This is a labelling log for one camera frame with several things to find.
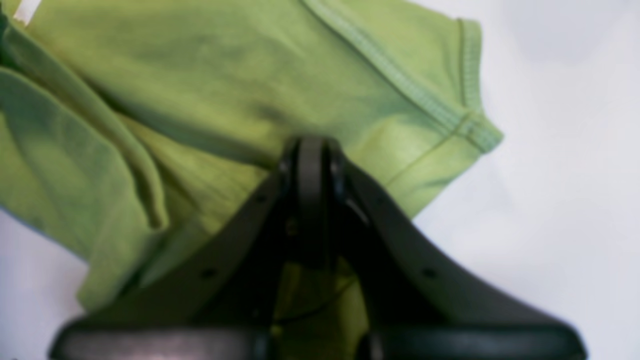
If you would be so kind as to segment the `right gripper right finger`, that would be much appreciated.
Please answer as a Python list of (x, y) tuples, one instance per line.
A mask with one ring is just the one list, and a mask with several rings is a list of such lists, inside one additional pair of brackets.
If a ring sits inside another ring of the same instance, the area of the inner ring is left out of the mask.
[(355, 272), (357, 360), (585, 360), (578, 332), (473, 275), (423, 235), (338, 142), (318, 141), (327, 243)]

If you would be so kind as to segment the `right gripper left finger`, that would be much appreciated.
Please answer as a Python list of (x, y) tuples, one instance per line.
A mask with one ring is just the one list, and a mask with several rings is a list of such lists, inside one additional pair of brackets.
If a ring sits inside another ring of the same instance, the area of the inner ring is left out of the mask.
[(224, 229), (153, 284), (66, 325), (53, 360), (274, 360), (275, 303), (297, 224), (293, 139)]

